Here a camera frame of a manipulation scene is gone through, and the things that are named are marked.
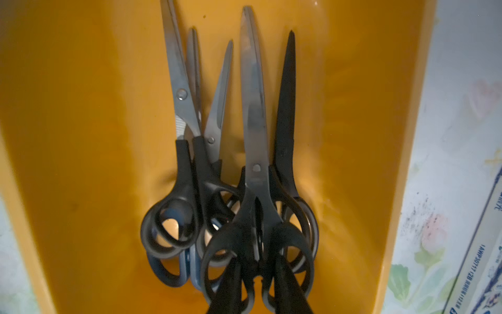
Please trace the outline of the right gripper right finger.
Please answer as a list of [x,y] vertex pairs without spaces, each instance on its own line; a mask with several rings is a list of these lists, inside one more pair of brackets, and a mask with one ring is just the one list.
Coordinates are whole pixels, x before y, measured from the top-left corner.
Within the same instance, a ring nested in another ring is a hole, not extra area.
[[274,268],[275,313],[313,314],[287,260],[277,255]]

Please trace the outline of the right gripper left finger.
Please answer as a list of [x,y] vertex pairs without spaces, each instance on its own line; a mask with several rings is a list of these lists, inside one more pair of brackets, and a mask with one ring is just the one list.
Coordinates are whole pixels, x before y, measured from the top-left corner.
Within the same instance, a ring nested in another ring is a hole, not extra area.
[[236,258],[233,258],[227,265],[216,292],[209,286],[207,313],[241,313],[241,281],[241,264]]

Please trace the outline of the yellow plastic storage box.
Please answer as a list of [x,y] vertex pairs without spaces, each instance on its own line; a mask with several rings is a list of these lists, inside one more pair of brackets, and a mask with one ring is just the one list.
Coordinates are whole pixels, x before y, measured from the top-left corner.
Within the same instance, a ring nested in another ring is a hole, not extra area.
[[[379,313],[434,1],[251,1],[273,135],[295,33],[294,175],[315,313]],[[1,197],[45,313],[205,313],[152,273],[141,221],[176,175],[159,1],[1,2]]]

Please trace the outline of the dark blue handled scissors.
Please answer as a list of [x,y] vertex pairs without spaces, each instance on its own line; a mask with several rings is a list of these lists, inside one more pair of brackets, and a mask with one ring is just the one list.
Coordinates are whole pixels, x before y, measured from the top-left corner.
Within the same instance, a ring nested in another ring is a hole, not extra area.
[[191,281],[200,290],[197,272],[201,258],[196,240],[201,229],[201,214],[195,165],[191,157],[192,132],[175,117],[177,174],[173,189],[146,213],[141,225],[141,242],[155,276],[169,287]]

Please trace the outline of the small black silver scissors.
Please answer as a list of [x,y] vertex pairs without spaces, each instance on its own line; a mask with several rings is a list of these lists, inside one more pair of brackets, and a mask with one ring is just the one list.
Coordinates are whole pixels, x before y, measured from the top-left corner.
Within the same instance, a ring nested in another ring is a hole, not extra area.
[[176,181],[170,193],[146,213],[141,243],[157,259],[171,259],[215,233],[235,214],[222,193],[236,201],[242,192],[221,179],[222,127],[230,80],[233,42],[227,44],[222,70],[207,117],[201,125],[201,75],[197,33],[190,29],[187,45],[180,38],[175,5],[161,1],[171,90],[176,121]]

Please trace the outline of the medium black silver scissors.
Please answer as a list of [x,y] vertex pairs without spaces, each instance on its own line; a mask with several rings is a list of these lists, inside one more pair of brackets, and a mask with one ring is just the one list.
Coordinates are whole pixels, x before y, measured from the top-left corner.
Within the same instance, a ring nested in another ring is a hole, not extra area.
[[[240,73],[246,156],[244,196],[236,216],[212,236],[206,248],[200,271],[202,291],[209,304],[209,286],[216,292],[227,265],[236,258],[241,264],[241,313],[253,308],[257,277],[262,279],[263,303],[275,312],[273,273],[277,255],[287,260],[306,299],[312,289],[315,267],[306,233],[283,221],[275,205],[283,201],[294,208],[295,201],[286,192],[271,194],[277,179],[269,159],[259,33],[250,6],[243,8],[241,17]],[[210,266],[211,258],[224,252],[231,253],[230,261],[221,267]]]

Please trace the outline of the large all-black scissors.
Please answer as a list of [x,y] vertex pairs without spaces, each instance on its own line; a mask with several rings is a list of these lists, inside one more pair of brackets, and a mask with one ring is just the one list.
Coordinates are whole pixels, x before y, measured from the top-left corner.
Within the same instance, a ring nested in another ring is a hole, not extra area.
[[290,31],[282,69],[281,88],[278,98],[277,123],[275,129],[273,167],[278,180],[285,192],[300,207],[300,210],[291,209],[286,203],[281,202],[280,216],[289,222],[294,216],[303,217],[304,223],[300,224],[302,230],[309,230],[307,237],[312,256],[318,252],[320,233],[313,210],[299,195],[294,179],[294,130],[295,130],[295,96],[296,96],[296,53],[295,33]]

